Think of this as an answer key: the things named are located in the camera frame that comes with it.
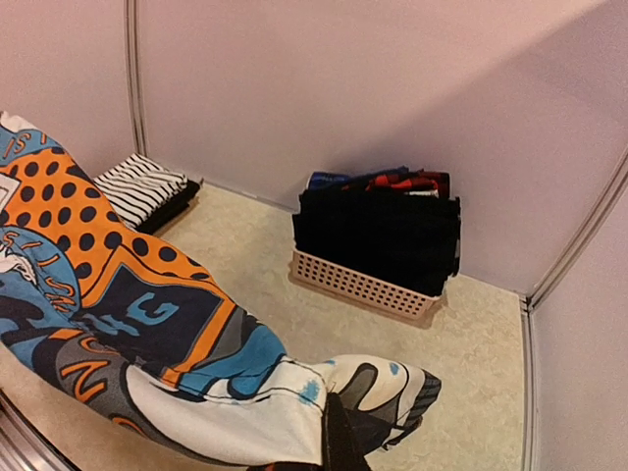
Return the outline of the colourful printed clothes pile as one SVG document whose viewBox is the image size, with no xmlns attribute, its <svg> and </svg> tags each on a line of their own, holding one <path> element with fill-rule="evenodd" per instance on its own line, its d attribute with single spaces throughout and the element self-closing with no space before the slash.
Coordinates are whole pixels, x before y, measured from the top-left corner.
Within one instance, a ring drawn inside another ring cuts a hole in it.
<svg viewBox="0 0 628 471">
<path fill-rule="evenodd" d="M 100 415 L 192 458 L 324 470 L 340 397 L 366 456 L 423 421 L 441 381 L 370 355 L 319 364 L 234 303 L 168 242 L 129 228 L 63 146 L 1 117 L 1 341 Z"/>
</svg>

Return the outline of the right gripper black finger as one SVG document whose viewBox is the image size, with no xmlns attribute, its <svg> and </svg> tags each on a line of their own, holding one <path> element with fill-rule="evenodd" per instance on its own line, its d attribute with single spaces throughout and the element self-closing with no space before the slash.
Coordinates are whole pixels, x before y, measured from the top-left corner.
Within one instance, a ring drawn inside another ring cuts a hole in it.
<svg viewBox="0 0 628 471">
<path fill-rule="evenodd" d="M 368 463 L 353 436 L 340 397 L 329 393 L 322 419 L 323 469 L 326 471 L 367 470 Z"/>
</svg>

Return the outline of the black white striped tank top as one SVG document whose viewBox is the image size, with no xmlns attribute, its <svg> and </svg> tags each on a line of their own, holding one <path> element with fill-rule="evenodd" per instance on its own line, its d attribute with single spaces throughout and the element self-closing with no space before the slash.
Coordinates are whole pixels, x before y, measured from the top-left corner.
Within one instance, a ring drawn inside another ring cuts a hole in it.
<svg viewBox="0 0 628 471">
<path fill-rule="evenodd" d="M 137 153 L 94 179 L 114 211 L 138 230 L 151 216 L 182 193 L 188 177 Z"/>
</svg>

